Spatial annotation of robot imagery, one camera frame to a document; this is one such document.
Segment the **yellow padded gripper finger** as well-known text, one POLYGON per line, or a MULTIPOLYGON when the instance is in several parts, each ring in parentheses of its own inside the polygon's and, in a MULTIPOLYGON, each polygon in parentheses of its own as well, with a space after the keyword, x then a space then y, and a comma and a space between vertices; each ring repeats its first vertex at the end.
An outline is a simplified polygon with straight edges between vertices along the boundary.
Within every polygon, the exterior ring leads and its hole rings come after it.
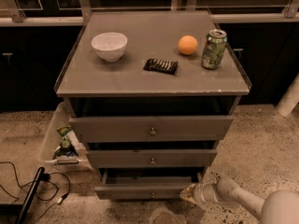
POLYGON ((190 184, 186 189, 182 190, 179 194, 179 197, 189 203, 196 203, 196 200, 193 198, 193 189, 195 184, 190 184))

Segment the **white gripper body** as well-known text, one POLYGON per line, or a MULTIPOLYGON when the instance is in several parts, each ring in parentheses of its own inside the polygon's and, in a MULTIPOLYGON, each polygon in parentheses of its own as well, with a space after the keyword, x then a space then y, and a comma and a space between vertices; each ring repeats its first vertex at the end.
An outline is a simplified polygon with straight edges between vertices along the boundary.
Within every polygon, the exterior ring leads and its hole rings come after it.
POLYGON ((232 199, 232 191, 238 188, 234 181, 218 181, 216 184, 196 184, 193 198, 198 204, 216 204, 221 207, 236 209, 239 203, 232 199))

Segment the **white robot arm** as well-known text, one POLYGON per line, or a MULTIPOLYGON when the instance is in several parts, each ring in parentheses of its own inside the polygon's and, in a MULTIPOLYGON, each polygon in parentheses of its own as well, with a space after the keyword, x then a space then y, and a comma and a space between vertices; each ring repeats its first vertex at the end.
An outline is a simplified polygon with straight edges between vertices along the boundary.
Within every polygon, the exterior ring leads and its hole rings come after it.
POLYGON ((226 208, 242 206, 259 224, 299 224, 299 194, 279 190, 262 199, 242 189, 231 178, 221 178, 214 184, 192 183, 180 198, 199 206, 213 203, 226 208))

